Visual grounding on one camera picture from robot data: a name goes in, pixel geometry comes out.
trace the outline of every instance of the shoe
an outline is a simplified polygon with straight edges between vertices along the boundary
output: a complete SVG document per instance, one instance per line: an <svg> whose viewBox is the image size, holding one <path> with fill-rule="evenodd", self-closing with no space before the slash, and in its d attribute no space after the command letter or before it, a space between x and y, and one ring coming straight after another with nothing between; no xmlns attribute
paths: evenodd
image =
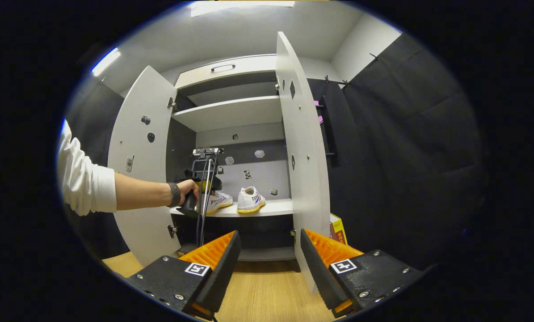
<svg viewBox="0 0 534 322"><path fill-rule="evenodd" d="M232 196L216 191L215 195L209 196L206 214L215 214L220 208L231 206L232 203Z"/></svg>
<svg viewBox="0 0 534 322"><path fill-rule="evenodd" d="M237 212L240 214L250 214L258 212L265 206L265 198L257 192L255 187L241 188L237 199Z"/></svg>

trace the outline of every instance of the wristband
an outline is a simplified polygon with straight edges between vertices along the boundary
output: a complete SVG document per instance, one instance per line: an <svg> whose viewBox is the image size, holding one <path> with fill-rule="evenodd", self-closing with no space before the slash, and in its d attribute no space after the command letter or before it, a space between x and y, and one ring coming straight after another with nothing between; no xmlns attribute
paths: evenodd
<svg viewBox="0 0 534 322"><path fill-rule="evenodd" d="M171 205L169 205L170 208L175 207L179 204L181 200L181 193L179 192L179 187L175 183L167 183L169 187L171 188Z"/></svg>

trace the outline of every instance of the drawer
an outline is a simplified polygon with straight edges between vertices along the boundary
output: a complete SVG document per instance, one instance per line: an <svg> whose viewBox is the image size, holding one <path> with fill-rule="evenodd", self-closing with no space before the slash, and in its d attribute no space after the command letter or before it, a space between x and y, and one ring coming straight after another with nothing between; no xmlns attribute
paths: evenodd
<svg viewBox="0 0 534 322"><path fill-rule="evenodd" d="M277 55L255 55L218 61L181 73L175 88L184 95L190 95L240 83L275 81L276 62Z"/></svg>

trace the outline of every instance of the white sleeve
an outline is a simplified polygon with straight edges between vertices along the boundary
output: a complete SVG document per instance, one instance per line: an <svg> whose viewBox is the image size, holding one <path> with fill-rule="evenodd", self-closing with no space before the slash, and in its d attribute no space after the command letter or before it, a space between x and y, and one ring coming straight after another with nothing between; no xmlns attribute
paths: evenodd
<svg viewBox="0 0 534 322"><path fill-rule="evenodd" d="M80 149L66 120L60 134L58 180L64 202L79 216L92 212L116 212L114 170L94 165Z"/></svg>

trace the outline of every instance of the white wall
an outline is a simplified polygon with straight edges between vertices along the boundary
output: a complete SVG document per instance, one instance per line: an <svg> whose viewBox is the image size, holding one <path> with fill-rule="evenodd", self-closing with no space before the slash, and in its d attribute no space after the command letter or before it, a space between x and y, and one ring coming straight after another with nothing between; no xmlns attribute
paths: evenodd
<svg viewBox="0 0 534 322"><path fill-rule="evenodd" d="M177 81L177 78L179 77L179 74L185 71L189 71L190 69L201 67L202 65L205 65L205 64L213 63L214 61L229 59L229 58L230 57L224 57L224 58L219 58L219 59L208 59L205 61L200 61L197 63L185 65L185 66L175 67L175 68L169 69L168 71L160 72L160 74L166 80L171 82L171 84L175 84L175 82ZM341 81L341 78L338 76L336 69L328 61L323 61L320 59L312 59L312 58L307 58L307 57L299 57L299 61L301 62L301 65L304 70L304 74L306 75L308 79L323 80L324 76L328 75L328 79L330 80ZM130 88L124 90L122 93L120 93L120 95L125 98Z"/></svg>
<svg viewBox="0 0 534 322"><path fill-rule="evenodd" d="M332 58L340 79L352 80L364 67L401 35L387 23L363 14Z"/></svg>
<svg viewBox="0 0 534 322"><path fill-rule="evenodd" d="M332 81L341 81L336 69L329 61L307 57L299 57L299 61L308 79L323 80L324 76L328 75L328 79Z"/></svg>

